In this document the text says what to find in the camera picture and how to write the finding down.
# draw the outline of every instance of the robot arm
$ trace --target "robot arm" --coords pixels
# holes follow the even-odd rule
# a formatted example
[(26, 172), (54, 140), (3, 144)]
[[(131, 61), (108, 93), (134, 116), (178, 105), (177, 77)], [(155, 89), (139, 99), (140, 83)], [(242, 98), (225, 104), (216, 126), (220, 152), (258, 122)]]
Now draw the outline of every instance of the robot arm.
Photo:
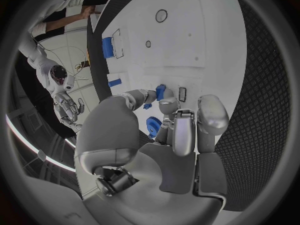
[(84, 112), (83, 100), (78, 99), (79, 107), (67, 94), (74, 87), (75, 78), (64, 67), (47, 58), (44, 49), (36, 45), (28, 33), (19, 46), (20, 52), (27, 57), (28, 63), (36, 69), (36, 77), (53, 98), (54, 111), (61, 123), (75, 131), (81, 129), (76, 124), (78, 115)]

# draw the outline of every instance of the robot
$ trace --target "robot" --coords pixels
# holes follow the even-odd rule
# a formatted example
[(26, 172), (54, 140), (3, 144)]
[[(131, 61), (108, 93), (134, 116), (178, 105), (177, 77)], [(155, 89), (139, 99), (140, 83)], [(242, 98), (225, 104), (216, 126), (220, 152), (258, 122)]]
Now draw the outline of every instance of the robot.
[(204, 95), (195, 114), (180, 108), (172, 90), (163, 97), (163, 123), (142, 148), (133, 111), (156, 100), (152, 90), (101, 101), (77, 135), (79, 163), (98, 187), (83, 202), (100, 224), (211, 225), (226, 204), (225, 169), (214, 152), (215, 136), (229, 124), (225, 107)]
[(59, 121), (75, 132), (81, 130), (77, 124), (78, 115), (85, 110), (85, 104), (78, 99), (79, 106), (67, 94), (74, 87), (75, 77), (57, 62), (47, 58), (45, 49), (36, 45), (31, 35), (26, 34), (19, 46), (19, 51), (27, 57), (27, 62), (36, 70), (36, 77), (53, 98), (54, 112)]

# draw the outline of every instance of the blue toy piece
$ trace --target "blue toy piece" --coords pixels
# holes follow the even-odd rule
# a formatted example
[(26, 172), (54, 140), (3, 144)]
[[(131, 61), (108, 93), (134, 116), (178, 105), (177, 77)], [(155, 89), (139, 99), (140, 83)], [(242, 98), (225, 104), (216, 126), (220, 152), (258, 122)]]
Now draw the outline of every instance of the blue toy piece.
[(119, 84), (121, 84), (121, 83), (122, 83), (122, 81), (121, 81), (121, 79), (119, 78), (119, 79), (117, 79), (117, 80), (109, 81), (109, 82), (108, 82), (108, 86), (111, 88), (111, 87), (116, 86), (116, 85), (119, 85)]
[(156, 87), (156, 96), (157, 96), (157, 101), (160, 101), (164, 99), (164, 91), (166, 90), (166, 85), (159, 85)]
[(158, 134), (159, 130), (160, 130), (160, 127), (162, 125), (162, 122), (154, 117), (154, 116), (151, 116), (149, 117), (147, 120), (146, 120), (146, 124), (147, 124), (147, 129), (149, 131), (149, 135), (148, 137), (150, 139), (153, 139), (156, 137), (156, 135)]
[(102, 50), (105, 59), (114, 57), (114, 48), (112, 45), (111, 37), (106, 37), (102, 39)]
[(152, 108), (152, 104), (151, 103), (148, 103), (148, 104), (145, 104), (143, 109), (149, 109), (149, 108)]

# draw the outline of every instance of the person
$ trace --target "person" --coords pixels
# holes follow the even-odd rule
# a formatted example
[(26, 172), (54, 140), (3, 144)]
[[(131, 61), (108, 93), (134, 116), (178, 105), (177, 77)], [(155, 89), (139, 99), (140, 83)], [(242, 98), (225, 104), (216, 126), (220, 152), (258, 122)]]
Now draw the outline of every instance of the person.
[[(92, 13), (95, 13), (96, 5), (106, 4), (107, 1), (108, 0), (57, 0), (53, 5), (43, 10), (37, 19), (37, 23), (29, 29), (29, 32), (33, 37), (36, 37), (38, 35), (45, 34), (46, 32), (64, 27), (73, 22), (87, 19)], [(67, 16), (55, 21), (42, 22), (54, 12), (80, 5), (82, 6), (82, 9), (79, 14)]]

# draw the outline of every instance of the person's arm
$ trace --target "person's arm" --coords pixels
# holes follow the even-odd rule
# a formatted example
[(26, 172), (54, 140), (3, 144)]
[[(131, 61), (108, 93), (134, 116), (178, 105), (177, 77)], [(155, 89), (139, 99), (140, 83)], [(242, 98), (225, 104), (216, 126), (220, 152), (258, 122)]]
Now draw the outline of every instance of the person's arm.
[(85, 8), (84, 12), (80, 14), (76, 14), (73, 16), (67, 16), (62, 19), (56, 20), (56, 21), (49, 21), (46, 23), (46, 32), (49, 32), (54, 29), (62, 28), (68, 24), (71, 24), (73, 22), (76, 22), (81, 19), (87, 19), (91, 13), (94, 12), (94, 8), (92, 6), (89, 6)]

